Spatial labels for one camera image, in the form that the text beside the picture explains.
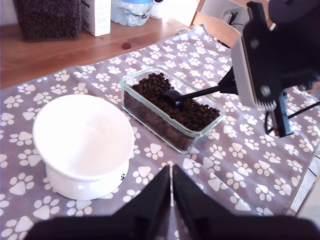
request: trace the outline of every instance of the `white box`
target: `white box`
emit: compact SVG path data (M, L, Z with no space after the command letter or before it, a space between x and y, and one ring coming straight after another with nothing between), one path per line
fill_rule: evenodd
M110 33L111 0L81 0L82 27L93 36Z

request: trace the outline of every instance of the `white ceramic bowl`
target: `white ceramic bowl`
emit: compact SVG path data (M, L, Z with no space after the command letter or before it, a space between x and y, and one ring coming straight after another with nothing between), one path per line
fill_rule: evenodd
M46 104L33 123L33 141L49 183L75 200L103 197L129 169L134 133L113 104L91 95L65 95Z

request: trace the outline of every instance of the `wooden table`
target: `wooden table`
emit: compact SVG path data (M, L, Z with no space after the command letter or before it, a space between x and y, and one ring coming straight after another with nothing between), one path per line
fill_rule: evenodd
M122 26L111 21L111 34L94 37L82 30L73 40L22 41L18 25L1 27L1 88L54 73L74 65L96 63L143 48L169 37L185 26L174 20L153 19L143 26ZM122 44L131 49L123 50Z

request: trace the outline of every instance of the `kibble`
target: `kibble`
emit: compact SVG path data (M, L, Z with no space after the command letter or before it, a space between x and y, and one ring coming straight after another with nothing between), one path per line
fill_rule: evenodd
M14 0L26 41L77 38L81 32L80 0Z
M201 131L218 116L220 111L203 105L193 99L184 102L183 107L174 108L163 98L159 98L165 91L175 89L164 74L151 73L148 78L143 78L139 84L133 85L132 89L167 113L171 119L175 119L192 131ZM128 92L124 92L124 106L141 121L151 127L156 133L171 142L176 148L186 151L195 141L195 137L187 136L143 103L136 100Z

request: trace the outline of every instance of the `gray tablecloth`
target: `gray tablecloth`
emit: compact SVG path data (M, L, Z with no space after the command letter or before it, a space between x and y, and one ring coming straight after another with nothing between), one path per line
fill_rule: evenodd
M236 215L284 214L300 186L320 141L318 108L290 121L294 134L265 135L264 112L243 106L237 95L214 93L225 119L190 154L179 154L128 116L135 133L129 172L119 188L89 201L67 199L51 188L45 164L33 145L39 110L67 94L90 94L121 107L119 81L157 65L199 89L215 86L231 66L230 49L203 28L148 47L84 66L73 66L1 91L1 237L22 239L32 225L56 216L109 215L129 202L165 165L180 165L209 196ZM296 88L288 90L288 113L314 103ZM171 211L166 239L178 239ZM180 228L180 236L185 232Z

